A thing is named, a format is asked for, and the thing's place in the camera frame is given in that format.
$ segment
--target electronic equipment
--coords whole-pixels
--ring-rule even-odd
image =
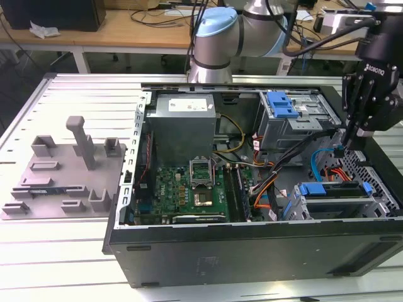
[[[361,276],[403,249],[403,176],[372,138],[342,146],[333,88],[142,90],[150,105],[136,111],[106,234],[131,287]],[[169,149],[181,156],[159,160]],[[152,191],[136,187],[147,161]],[[257,260],[265,252],[271,260]]]
[[[103,0],[0,0],[14,30],[26,30],[30,22],[60,30],[97,31],[105,19]]]
[[[331,35],[339,30],[347,28],[355,23],[371,18],[371,11],[353,9],[322,9],[315,19],[314,31]],[[367,29],[361,28],[349,34],[350,37],[364,38]]]
[[[300,1],[300,5],[307,9],[313,9],[316,3],[317,3],[317,0],[301,0]]]

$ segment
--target white paper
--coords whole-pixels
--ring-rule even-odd
[[[44,39],[46,36],[60,36],[59,30],[56,27],[43,27],[32,23],[32,21],[30,32],[41,39]]]
[[[297,11],[297,20],[299,21],[312,21],[314,17],[312,17],[306,10],[299,9]]]
[[[173,112],[207,111],[206,99],[170,99],[168,110]]]

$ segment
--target motherboard chip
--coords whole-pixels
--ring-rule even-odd
[[[195,206],[212,206],[213,192],[209,189],[193,190],[193,199],[195,201]]]

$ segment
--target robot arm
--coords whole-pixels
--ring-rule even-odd
[[[277,0],[247,3],[238,16],[232,8],[210,8],[205,11],[198,28],[194,56],[189,73],[190,82],[231,83],[231,57],[264,57],[281,51],[285,38],[273,19],[287,27],[283,8]]]
[[[378,24],[369,28],[356,50],[361,68],[343,77],[342,106],[347,112],[343,145],[350,149],[361,149],[365,137],[386,131],[403,118],[402,4],[373,12]]]

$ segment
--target wooden tabletop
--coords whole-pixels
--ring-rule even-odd
[[[340,8],[336,2],[318,0],[315,8],[310,11],[312,15],[324,6],[327,8]],[[161,11],[152,11],[150,14],[159,14]],[[142,13],[135,16],[137,19],[142,18]],[[147,16],[144,21],[159,22],[178,18],[177,16]],[[60,36],[51,38],[37,38],[28,30],[12,30],[8,23],[7,27],[11,36],[20,43],[33,43],[33,44],[58,44],[58,45],[85,45],[85,46],[114,46],[114,47],[164,47],[164,48],[187,48],[189,45],[189,26],[185,20],[177,21],[182,26],[173,28],[154,28],[136,23],[130,19],[127,10],[108,10],[106,18],[97,32],[83,32],[61,30]],[[303,21],[304,27],[311,29],[314,21]],[[313,33],[304,31],[305,36],[315,37]],[[335,42],[326,44],[326,46],[334,45],[335,43],[349,40],[349,37],[342,37]],[[10,39],[0,29],[0,43],[10,42]],[[298,50],[299,46],[291,42],[288,46],[291,51]],[[346,45],[334,50],[326,50],[320,53],[334,54],[334,55],[353,55],[356,49],[356,43]]]

